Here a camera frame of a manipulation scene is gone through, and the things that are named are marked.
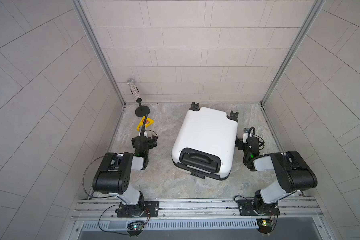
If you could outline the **white hard-shell suitcase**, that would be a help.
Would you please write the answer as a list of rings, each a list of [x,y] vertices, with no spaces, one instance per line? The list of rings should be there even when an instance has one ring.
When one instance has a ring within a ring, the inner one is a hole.
[[[238,117],[238,112],[227,114],[193,102],[172,149],[175,167],[201,179],[227,179],[233,165]]]

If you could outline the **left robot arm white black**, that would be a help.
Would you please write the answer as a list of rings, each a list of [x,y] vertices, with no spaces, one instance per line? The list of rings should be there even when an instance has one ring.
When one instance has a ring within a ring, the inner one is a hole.
[[[158,135],[137,136],[132,139],[135,153],[106,153],[94,176],[94,192],[111,194],[121,200],[115,210],[118,218],[157,217],[158,201],[146,201],[143,193],[131,184],[131,172],[146,169],[149,150],[157,146]]]

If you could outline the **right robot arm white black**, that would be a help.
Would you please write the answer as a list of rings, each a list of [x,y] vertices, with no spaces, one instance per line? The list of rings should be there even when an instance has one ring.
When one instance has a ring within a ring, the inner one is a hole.
[[[257,190],[251,200],[234,199],[241,216],[276,217],[280,214],[280,200],[318,185],[316,175],[297,151],[261,155],[264,146],[265,141],[256,135],[254,127],[245,128],[243,139],[235,143],[235,147],[244,152],[243,163],[250,171],[274,171],[277,178],[266,188]]]

